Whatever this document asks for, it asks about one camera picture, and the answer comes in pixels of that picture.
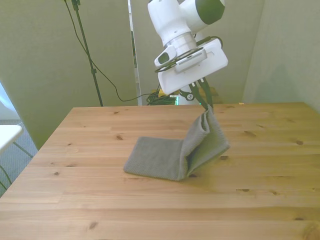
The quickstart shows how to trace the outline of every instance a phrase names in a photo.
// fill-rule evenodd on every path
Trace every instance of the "white table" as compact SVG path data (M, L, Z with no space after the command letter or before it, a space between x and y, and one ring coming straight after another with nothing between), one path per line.
M27 150L15 142L23 132L23 128L19 125L0 125L0 154L7 149L10 144L14 144L30 158L33 158L33 156Z

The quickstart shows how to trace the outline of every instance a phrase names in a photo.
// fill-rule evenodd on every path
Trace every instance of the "gray cloth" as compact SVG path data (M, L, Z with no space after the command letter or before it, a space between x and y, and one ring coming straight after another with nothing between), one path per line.
M129 174L181 181L229 148L211 107L191 125L183 140L140 137L124 165Z

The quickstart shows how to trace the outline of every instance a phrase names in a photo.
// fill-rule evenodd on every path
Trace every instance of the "white panel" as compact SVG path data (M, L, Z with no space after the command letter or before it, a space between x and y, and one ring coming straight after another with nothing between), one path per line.
M92 59L124 99L134 98L128 0L81 0L79 7ZM73 107L99 106L90 65L63 0L1 0L0 23L0 81L39 148ZM137 104L120 102L97 76L105 106Z
M305 102L320 112L320 1L268 0L246 103Z

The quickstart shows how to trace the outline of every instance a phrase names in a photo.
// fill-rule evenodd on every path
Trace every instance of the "wood knot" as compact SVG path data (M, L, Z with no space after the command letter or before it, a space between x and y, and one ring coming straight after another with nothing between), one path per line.
M237 191L241 191L241 192L249 192L250 191L250 189L237 189Z
M92 223L90 223L89 229L92 230L92 229L96 228L96 226L98 226L98 222L93 221Z
M220 160L222 160L222 161L226 161L226 160L228 160L229 159L229 156L221 156L220 157Z
M292 120L291 118L286 118L286 120L289 122L289 123L295 123L296 121Z
M253 133L252 131L244 131L245 134L247 134L250 137L256 137L257 135Z
M304 143L303 141L297 140L297 141L296 141L296 144L302 146L302 145L305 144L305 143Z

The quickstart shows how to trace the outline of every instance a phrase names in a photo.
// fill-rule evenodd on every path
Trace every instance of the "wall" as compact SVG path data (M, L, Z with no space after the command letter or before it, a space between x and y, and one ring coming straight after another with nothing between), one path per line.
M320 1L267 0L243 100L320 112Z
M205 36L220 36L229 59L228 67L207 77L225 103L242 100L256 41L264 0L227 0L223 18L203 30ZM131 0L135 49L141 93L156 89L154 59L163 51L162 41L150 20L148 1Z
M134 98L128 0L79 7L92 59L123 99ZM89 62L63 0L2 0L0 23L0 81L39 148L73 107L99 106ZM137 104L120 102L100 74L98 83L105 106Z

